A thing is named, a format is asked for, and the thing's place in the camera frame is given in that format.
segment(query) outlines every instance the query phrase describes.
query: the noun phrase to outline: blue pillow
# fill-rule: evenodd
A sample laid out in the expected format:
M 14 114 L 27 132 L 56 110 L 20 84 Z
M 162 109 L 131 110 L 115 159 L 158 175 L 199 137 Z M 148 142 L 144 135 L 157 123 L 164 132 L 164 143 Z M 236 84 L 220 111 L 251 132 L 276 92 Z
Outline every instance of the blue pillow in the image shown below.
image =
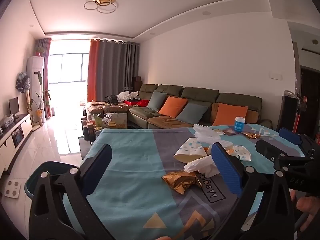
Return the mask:
M 167 93 L 161 93 L 153 90 L 152 96 L 147 107 L 152 110 L 159 111 L 166 95 Z
M 188 103 L 186 107 L 182 110 L 182 112 L 176 117 L 176 119 L 182 122 L 196 124 L 200 121 L 207 109 L 207 106 Z

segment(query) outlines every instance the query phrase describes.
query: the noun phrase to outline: red box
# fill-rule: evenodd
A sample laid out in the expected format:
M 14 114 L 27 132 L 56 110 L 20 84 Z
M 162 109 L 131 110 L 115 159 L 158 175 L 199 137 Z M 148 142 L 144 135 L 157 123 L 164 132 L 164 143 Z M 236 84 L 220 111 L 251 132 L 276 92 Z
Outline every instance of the red box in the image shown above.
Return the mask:
M 134 105 L 136 105 L 137 103 L 139 103 L 140 101 L 130 102 L 130 101 L 125 100 L 125 101 L 123 101 L 123 102 L 126 103 L 126 104 L 129 105 L 129 106 L 134 106 Z

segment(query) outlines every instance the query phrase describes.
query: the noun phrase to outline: potted plant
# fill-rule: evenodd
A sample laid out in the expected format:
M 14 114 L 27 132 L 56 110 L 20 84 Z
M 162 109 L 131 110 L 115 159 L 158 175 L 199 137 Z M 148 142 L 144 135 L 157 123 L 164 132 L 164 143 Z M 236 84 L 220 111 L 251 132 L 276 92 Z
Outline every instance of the potted plant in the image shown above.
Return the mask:
M 37 96 L 38 96 L 38 100 L 39 100 L 39 104 L 37 104 L 33 99 L 30 100 L 30 108 L 33 104 L 33 102 L 36 104 L 38 110 L 36 111 L 36 115 L 38 116 L 39 118 L 39 124 L 41 126 L 43 126 L 43 120 L 42 120 L 42 105 L 45 103 L 45 104 L 49 104 L 49 101 L 48 100 L 44 100 L 44 97 L 45 95 L 48 95 L 49 99 L 51 100 L 51 97 L 50 97 L 50 94 L 48 92 L 47 89 L 43 90 L 42 93 L 41 93 L 41 86 L 42 86 L 42 76 L 41 76 L 41 73 L 40 71 L 38 71 L 38 80 L 39 80 L 39 83 L 40 83 L 40 88 L 39 88 L 39 93 L 36 92 Z
M 37 47 L 35 50 L 35 56 L 40 57 L 42 53 L 44 53 L 44 49 L 42 49 L 40 46 Z

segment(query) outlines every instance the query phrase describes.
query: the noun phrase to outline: red cloth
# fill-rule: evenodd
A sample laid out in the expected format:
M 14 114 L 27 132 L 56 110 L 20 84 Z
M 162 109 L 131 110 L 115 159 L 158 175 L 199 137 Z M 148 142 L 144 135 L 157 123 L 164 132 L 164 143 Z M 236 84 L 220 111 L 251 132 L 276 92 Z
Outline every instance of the red cloth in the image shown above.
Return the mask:
M 96 73 L 100 40 L 91 40 L 88 66 L 88 102 L 96 100 Z
M 147 106 L 149 104 L 150 100 L 140 100 L 139 103 L 137 103 L 137 106 Z

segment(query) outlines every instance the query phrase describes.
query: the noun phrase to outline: blue container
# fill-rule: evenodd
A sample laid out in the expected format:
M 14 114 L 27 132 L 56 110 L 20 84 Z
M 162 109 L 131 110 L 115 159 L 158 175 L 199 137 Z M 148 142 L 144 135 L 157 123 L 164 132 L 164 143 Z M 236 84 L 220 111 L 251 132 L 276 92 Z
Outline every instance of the blue container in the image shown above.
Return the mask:
M 242 132 L 244 128 L 245 119 L 243 117 L 237 116 L 236 122 L 235 122 L 235 131 L 236 132 Z
M 70 165 L 67 163 L 61 163 L 61 162 L 54 162 L 49 161 L 42 163 L 30 176 L 30 178 L 27 180 L 27 182 L 24 185 L 24 191 L 26 192 L 27 196 L 32 199 L 33 193 L 36 189 L 36 185 L 38 182 L 38 178 L 40 174 L 44 171 L 47 171 L 50 173 L 51 176 L 57 176 L 60 174 L 66 173 L 68 170 L 70 170 L 74 165 Z

